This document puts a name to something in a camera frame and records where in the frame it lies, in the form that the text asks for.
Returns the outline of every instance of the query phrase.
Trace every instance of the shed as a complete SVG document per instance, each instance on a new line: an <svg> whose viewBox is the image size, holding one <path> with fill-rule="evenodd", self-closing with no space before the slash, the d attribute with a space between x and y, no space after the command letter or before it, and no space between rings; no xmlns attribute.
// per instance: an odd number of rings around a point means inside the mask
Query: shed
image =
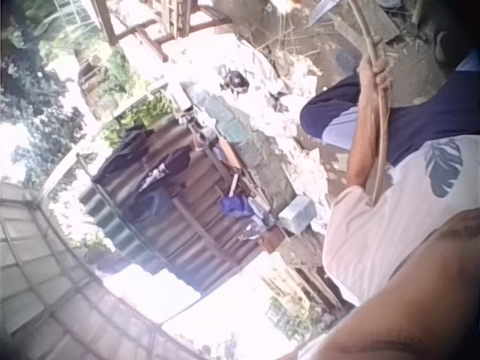
<svg viewBox="0 0 480 360"><path fill-rule="evenodd" d="M91 184L80 196L86 212L124 258L147 272L168 269L202 295L237 274L262 250L256 241L239 241L248 220L227 217L218 205L228 194L231 176L209 151L195 151L190 166L177 176L186 189L172 200L172 211L133 226L122 220L119 206L138 181L163 156L192 140L187 125L162 121L148 138L149 153L115 173L104 188Z"/></svg>
<svg viewBox="0 0 480 360"><path fill-rule="evenodd" d="M106 289L45 204L0 192L2 340L30 359L205 360Z"/></svg>

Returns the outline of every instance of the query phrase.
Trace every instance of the stick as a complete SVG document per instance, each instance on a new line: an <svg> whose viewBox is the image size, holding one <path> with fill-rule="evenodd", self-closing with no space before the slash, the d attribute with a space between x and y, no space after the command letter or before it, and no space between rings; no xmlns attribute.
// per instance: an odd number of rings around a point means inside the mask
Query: stick
<svg viewBox="0 0 480 360"><path fill-rule="evenodd" d="M237 187L238 180L239 180L239 174L235 174L233 176L232 186L230 186L230 192L228 193L228 197L232 197L233 193L235 193L235 188Z"/></svg>
<svg viewBox="0 0 480 360"><path fill-rule="evenodd" d="M367 42L368 52L372 63L378 62L377 49L374 45L374 39L370 32L365 17L363 16L362 9L359 7L359 3L356 0L349 0L350 6L353 9L353 13L357 18L358 24L361 28L361 33L363 34L365 41ZM388 136L389 136L389 115L390 115L390 106L387 103L388 95L387 90L383 89L379 92L379 109L380 109L380 136L379 136L379 155L378 155L378 164L377 172L375 178L375 187L373 188L373 204L377 204L378 198L380 196L380 191L383 183L383 172L385 171L385 162L387 157L387 145L388 145Z"/></svg>
<svg viewBox="0 0 480 360"><path fill-rule="evenodd" d="M295 28L295 26L292 26L291 28L289 28L288 30L286 30L283 34L280 34L280 35L277 35L277 36L273 37L272 39L270 39L269 41L267 41L267 42L264 43L263 45L258 46L255 50L260 50L260 49L262 49L263 47L266 47L267 45L270 45L270 44L273 43L275 40L277 40L280 36L285 35L287 32L291 32L294 28Z"/></svg>

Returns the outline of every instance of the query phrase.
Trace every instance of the hanging clothes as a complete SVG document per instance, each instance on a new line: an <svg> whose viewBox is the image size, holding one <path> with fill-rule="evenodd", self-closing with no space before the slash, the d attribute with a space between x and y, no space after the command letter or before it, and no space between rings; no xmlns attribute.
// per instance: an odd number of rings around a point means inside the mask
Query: hanging clothes
<svg viewBox="0 0 480 360"><path fill-rule="evenodd" d="M137 193L123 211L123 218L132 224L139 224L152 216L162 216L173 209L171 199L185 189L185 183L164 183L155 190Z"/></svg>
<svg viewBox="0 0 480 360"><path fill-rule="evenodd" d="M191 151L190 146L183 146L162 157L139 181L136 192L149 192L159 188L162 183L183 173L190 165Z"/></svg>
<svg viewBox="0 0 480 360"><path fill-rule="evenodd" d="M141 223L152 216L166 214L172 208L171 199L185 189L170 180L184 172L190 164L191 146L183 146L162 157L136 186L123 206L126 221Z"/></svg>
<svg viewBox="0 0 480 360"><path fill-rule="evenodd" d="M143 124L128 128L118 148L105 160L92 181L104 185L111 174L128 168L147 155L149 153L147 139L153 133L153 130L147 130Z"/></svg>

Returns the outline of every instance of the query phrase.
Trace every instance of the green leaves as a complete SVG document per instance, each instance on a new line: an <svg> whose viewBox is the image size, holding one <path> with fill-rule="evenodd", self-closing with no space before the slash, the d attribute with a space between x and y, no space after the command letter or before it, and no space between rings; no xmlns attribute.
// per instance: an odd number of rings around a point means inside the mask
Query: green leaves
<svg viewBox="0 0 480 360"><path fill-rule="evenodd" d="M152 99L147 99L130 110L123 119L119 120L121 126L115 123L104 130L102 133L103 139L112 149L115 149L120 145L124 129L142 123L147 128L151 128L171 112L168 99L162 94L157 94Z"/></svg>
<svg viewBox="0 0 480 360"><path fill-rule="evenodd" d="M112 55L106 60L106 67L108 68L108 80L105 93L130 94L130 65L125 55L118 49L114 49Z"/></svg>

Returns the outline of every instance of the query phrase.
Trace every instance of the wooden structure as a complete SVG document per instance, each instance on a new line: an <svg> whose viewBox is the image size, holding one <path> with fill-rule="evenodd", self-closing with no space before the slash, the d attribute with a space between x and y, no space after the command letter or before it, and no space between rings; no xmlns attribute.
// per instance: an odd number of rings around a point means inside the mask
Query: wooden structure
<svg viewBox="0 0 480 360"><path fill-rule="evenodd" d="M205 360L106 289L45 202L0 191L2 340L28 359Z"/></svg>
<svg viewBox="0 0 480 360"><path fill-rule="evenodd" d="M190 166L177 176L187 188L172 201L169 214L139 226L122 220L122 202L148 169L192 140L189 128L175 119L160 122L155 130L148 139L146 166L133 164L105 187L92 183L79 200L124 258L152 274L168 269L206 295L240 272L262 248L256 241L238 240L248 220L221 212L218 201L228 194L231 176L204 151L193 152Z"/></svg>
<svg viewBox="0 0 480 360"><path fill-rule="evenodd" d="M127 24L118 14L112 13L107 6L107 0L91 0L91 3L110 45L117 44L128 35L135 35L148 44L164 62L168 61L168 56L162 50L162 44L176 38L186 38L193 32L232 22L228 16L213 7L198 5L197 0L145 0L143 3L151 8L153 18L136 25ZM197 11L207 14L211 21L191 26L190 17ZM112 17L125 27L124 31L118 34L115 32ZM165 35L154 40L148 36L146 29L156 23L163 26Z"/></svg>

